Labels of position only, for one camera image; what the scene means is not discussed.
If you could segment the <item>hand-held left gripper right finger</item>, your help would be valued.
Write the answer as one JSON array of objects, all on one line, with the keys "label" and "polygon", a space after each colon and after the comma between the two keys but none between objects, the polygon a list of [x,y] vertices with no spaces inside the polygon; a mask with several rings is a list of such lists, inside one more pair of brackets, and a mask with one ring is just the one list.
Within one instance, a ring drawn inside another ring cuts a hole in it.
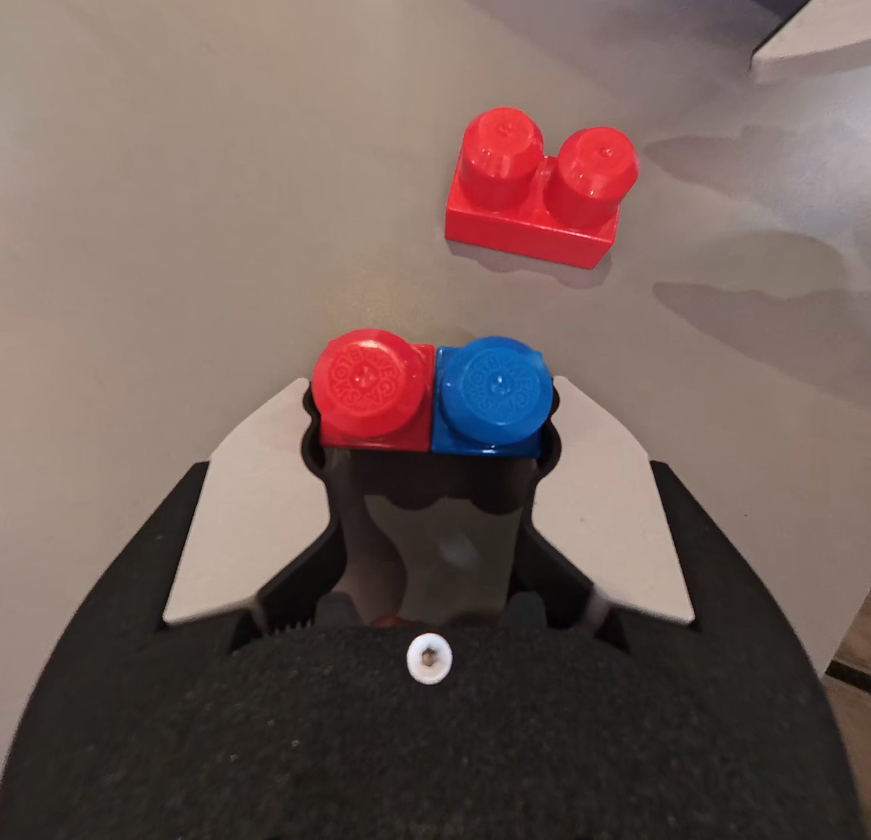
[{"label": "hand-held left gripper right finger", "polygon": [[553,388],[517,533],[517,585],[539,596],[551,628],[596,630],[614,609],[690,626],[695,612],[648,453],[566,377]]}]

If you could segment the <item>red single-stud block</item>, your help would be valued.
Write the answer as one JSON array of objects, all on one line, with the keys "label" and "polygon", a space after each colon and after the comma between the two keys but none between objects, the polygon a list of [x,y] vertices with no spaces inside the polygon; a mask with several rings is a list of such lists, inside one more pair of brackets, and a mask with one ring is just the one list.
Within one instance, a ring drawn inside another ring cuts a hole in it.
[{"label": "red single-stud block", "polygon": [[430,452],[436,348],[358,329],[322,351],[311,381],[323,447]]}]

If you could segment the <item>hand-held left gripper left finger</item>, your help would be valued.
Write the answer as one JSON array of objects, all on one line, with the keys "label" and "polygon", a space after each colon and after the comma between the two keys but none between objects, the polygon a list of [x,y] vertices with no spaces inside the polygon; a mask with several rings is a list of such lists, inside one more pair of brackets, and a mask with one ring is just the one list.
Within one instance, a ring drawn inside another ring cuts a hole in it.
[{"label": "hand-held left gripper left finger", "polygon": [[162,614],[168,626],[237,611],[263,632],[313,620],[347,565],[320,425],[309,379],[298,378],[220,442]]}]

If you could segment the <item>blue single-stud block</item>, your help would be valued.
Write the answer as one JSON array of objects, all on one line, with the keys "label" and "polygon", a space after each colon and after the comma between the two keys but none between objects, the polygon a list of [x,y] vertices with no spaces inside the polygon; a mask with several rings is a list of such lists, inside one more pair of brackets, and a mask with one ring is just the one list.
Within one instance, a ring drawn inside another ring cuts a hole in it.
[{"label": "blue single-stud block", "polygon": [[543,355],[504,336],[435,353],[431,453],[538,458],[553,403]]}]

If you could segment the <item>red two-stud block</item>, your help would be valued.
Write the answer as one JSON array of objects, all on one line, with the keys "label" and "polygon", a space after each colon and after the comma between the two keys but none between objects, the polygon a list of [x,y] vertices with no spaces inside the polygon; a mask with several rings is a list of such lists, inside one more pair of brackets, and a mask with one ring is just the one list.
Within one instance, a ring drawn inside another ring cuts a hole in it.
[{"label": "red two-stud block", "polygon": [[467,125],[445,208],[447,241],[593,269],[614,245],[637,153],[611,127],[573,133],[555,156],[526,113],[499,107]]}]

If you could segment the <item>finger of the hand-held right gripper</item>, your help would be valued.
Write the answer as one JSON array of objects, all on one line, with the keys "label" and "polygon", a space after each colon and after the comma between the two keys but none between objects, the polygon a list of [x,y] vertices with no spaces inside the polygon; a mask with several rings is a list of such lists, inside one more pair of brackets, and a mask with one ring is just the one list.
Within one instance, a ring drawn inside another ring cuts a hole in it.
[{"label": "finger of the hand-held right gripper", "polygon": [[870,65],[870,0],[808,0],[753,54],[755,83],[773,84]]}]

